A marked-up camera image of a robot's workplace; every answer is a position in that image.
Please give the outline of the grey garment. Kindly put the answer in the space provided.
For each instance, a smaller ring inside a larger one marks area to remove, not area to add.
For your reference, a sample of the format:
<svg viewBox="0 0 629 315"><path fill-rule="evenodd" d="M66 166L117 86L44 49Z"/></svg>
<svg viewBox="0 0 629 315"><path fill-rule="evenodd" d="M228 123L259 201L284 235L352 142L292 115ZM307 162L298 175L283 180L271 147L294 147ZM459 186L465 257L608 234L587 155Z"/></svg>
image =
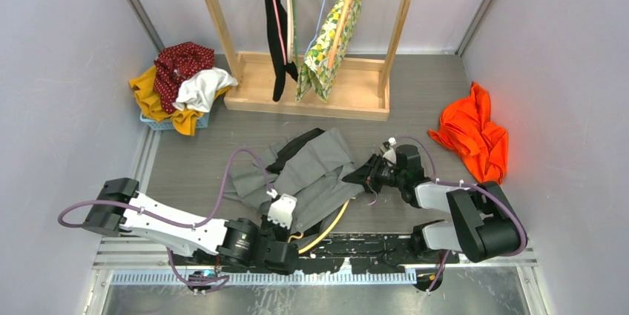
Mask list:
<svg viewBox="0 0 629 315"><path fill-rule="evenodd" d="M312 129L271 145L259 160L227 172L223 196L267 213L267 187L297 198L290 234L300 253L322 241L336 226L349 201L363 188L343 182L357 170L355 158L341 130Z"/></svg>

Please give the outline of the lemon print skirt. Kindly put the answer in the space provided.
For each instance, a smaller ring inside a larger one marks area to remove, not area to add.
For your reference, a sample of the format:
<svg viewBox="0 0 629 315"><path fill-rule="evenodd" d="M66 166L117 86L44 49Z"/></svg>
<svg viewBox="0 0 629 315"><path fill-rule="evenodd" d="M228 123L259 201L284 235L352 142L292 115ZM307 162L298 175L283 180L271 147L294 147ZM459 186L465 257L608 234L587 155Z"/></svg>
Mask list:
<svg viewBox="0 0 629 315"><path fill-rule="evenodd" d="M297 77L295 94L295 100L298 102L303 100L306 93L310 90L313 90L321 101L327 102L329 100L332 86L340 69L340 65L345 58L362 9L362 0L352 1L335 57L335 64L332 69L329 69L327 67L329 54L343 3L344 0L337 0L335 2L335 5L329 11L321 25L314 46L303 58Z"/></svg>

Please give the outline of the black skirt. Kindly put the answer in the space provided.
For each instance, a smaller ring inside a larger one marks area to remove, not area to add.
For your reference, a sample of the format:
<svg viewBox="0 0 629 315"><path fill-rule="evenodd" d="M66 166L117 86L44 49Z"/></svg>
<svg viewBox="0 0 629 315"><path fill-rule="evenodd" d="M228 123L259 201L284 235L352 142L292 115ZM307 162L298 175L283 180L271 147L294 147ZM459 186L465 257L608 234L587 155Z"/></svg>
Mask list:
<svg viewBox="0 0 629 315"><path fill-rule="evenodd" d="M286 48L288 18L281 0L265 0L265 11L266 35L275 77L272 100L278 102L286 85L286 74L297 81L298 72L294 62L284 62L284 58L289 57Z"/></svg>

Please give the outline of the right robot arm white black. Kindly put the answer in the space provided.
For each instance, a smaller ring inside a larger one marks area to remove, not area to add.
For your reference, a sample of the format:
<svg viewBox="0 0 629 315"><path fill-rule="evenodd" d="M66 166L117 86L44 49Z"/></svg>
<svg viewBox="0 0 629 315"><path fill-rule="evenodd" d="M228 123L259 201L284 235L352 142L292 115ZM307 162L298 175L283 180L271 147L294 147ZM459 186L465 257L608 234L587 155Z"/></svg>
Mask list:
<svg viewBox="0 0 629 315"><path fill-rule="evenodd" d="M343 178L367 193L384 187L400 192L414 208L448 213L413 228L411 247L420 263L431 263L441 251L462 253L472 262L513 256L527 246L527 234L497 182L444 182L425 174L418 147L387 142L357 170Z"/></svg>

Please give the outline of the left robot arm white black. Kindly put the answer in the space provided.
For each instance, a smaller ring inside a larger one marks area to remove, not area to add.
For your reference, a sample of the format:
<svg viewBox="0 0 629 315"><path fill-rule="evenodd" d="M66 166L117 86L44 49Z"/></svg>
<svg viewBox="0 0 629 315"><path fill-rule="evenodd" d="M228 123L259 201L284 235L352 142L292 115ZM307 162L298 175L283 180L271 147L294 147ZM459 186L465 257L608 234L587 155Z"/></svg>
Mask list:
<svg viewBox="0 0 629 315"><path fill-rule="evenodd" d="M218 256L224 263L262 268L288 275L297 269L298 249L279 240L250 219L203 218L164 205L139 191L130 178L104 183L81 227L103 236L140 236L172 253L207 265Z"/></svg>

